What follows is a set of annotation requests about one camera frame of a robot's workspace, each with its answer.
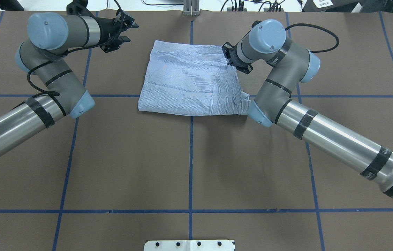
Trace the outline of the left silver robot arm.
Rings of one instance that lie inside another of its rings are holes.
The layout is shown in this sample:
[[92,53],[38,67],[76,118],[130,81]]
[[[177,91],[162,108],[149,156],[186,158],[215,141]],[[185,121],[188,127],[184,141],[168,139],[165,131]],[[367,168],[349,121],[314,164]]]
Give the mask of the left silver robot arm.
[[130,42],[121,34],[138,27],[121,9],[114,18],[97,17],[87,10],[32,14],[28,39],[15,59],[37,93],[0,116],[0,157],[65,116],[76,119],[94,107],[93,97],[65,62],[67,55],[96,47],[105,53],[118,50]]

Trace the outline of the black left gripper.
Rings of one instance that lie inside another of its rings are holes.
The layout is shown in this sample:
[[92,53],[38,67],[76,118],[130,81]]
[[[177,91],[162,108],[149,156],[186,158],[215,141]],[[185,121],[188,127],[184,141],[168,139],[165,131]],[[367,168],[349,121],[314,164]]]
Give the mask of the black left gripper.
[[135,20],[130,20],[130,17],[123,11],[118,10],[116,17],[113,19],[99,18],[100,40],[99,45],[102,51],[109,53],[120,49],[124,43],[131,42],[127,36],[120,34],[130,28],[139,28]]

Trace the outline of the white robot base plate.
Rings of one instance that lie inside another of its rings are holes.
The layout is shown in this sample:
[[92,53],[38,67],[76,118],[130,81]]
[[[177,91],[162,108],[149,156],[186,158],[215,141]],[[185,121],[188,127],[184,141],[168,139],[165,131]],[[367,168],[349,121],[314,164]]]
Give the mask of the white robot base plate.
[[235,251],[234,240],[151,240],[147,241],[144,251]]

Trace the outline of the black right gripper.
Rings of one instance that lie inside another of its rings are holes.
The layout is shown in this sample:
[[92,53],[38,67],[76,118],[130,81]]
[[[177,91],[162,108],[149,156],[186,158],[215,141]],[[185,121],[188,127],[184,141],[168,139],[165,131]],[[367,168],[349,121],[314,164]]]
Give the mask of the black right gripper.
[[228,60],[228,65],[234,66],[236,70],[241,73],[249,74],[254,69],[251,65],[253,61],[251,62],[242,53],[238,53],[237,45],[234,46],[226,42],[222,46],[222,51],[225,58]]

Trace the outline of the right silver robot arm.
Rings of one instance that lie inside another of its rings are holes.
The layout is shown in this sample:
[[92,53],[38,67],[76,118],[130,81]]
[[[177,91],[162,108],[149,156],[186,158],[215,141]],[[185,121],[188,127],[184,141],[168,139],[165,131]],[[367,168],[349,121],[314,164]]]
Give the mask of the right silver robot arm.
[[318,73],[321,61],[311,51],[287,35],[287,30],[305,26],[337,35],[315,24],[296,23],[286,28],[277,20],[255,21],[238,43],[226,42],[222,51],[228,65],[249,74],[256,61],[272,67],[262,87],[248,108],[247,116],[255,122],[271,127],[278,125],[295,138],[312,144],[321,151],[347,164],[359,175],[375,182],[381,192],[393,199],[393,151],[379,145],[351,129],[329,119],[314,109],[292,99],[292,91],[299,83],[311,81]]

